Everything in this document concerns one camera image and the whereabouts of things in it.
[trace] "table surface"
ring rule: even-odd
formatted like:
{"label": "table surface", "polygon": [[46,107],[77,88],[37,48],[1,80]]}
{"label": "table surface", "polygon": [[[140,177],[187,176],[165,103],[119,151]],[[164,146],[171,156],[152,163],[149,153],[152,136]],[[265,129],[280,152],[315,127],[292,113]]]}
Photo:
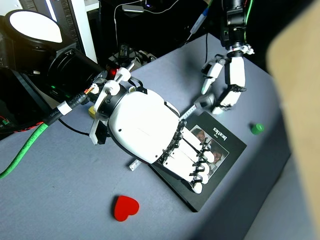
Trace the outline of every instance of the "table surface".
{"label": "table surface", "polygon": [[[202,36],[132,75],[183,112],[200,93],[205,51]],[[209,35],[208,57],[225,52]],[[290,154],[272,78],[247,59],[245,71],[247,92],[233,110],[215,118],[247,148],[200,212],[191,212],[146,164],[130,171],[133,158],[111,139],[94,146],[88,137],[55,122],[0,181],[1,239],[242,239]],[[225,86],[222,72],[212,91],[218,96]],[[63,120],[89,131],[88,107],[77,107]],[[265,131],[253,135],[250,123],[263,123]],[[30,134],[16,133],[0,141],[0,169]],[[138,214],[125,222],[113,217],[119,195],[140,203]]]}

